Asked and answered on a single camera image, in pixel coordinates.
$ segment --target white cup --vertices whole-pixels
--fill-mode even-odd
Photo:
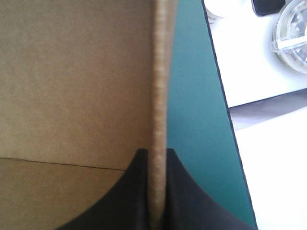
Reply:
[[[245,0],[203,0],[209,23],[214,23],[228,15],[236,13]]]

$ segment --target white table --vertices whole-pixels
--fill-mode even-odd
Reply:
[[[307,107],[236,131],[259,230],[307,229]]]
[[[277,14],[258,17],[251,0],[211,25],[229,107],[307,88],[307,75],[286,66],[270,50]]]

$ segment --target plastic container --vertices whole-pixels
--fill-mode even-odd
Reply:
[[[307,0],[290,1],[281,9],[272,50],[288,66],[307,74]]]

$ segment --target teal board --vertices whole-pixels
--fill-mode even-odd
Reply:
[[[256,226],[201,0],[179,0],[168,147],[216,202]]]

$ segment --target corrugated cardboard edge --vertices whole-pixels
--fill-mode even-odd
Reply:
[[[148,162],[148,208],[150,229],[156,230],[165,208],[166,113],[177,0],[155,0],[153,4],[153,141]]]

